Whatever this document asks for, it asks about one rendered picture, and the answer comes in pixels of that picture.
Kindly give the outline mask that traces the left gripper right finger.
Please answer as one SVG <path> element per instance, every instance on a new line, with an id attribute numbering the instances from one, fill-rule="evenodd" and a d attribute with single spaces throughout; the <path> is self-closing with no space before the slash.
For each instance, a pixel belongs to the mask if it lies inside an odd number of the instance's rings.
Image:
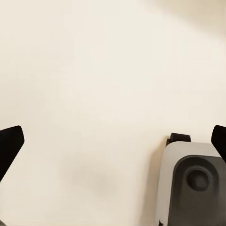
<path id="1" fill-rule="evenodd" d="M 226 127 L 216 125 L 212 132 L 211 143 L 226 163 Z"/>

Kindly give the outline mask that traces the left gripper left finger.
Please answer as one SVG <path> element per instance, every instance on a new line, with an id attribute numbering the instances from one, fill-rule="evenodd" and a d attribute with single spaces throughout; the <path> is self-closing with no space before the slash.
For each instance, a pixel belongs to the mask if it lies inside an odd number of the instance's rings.
<path id="1" fill-rule="evenodd" d="M 0 130 L 0 181 L 24 144 L 20 125 Z"/>

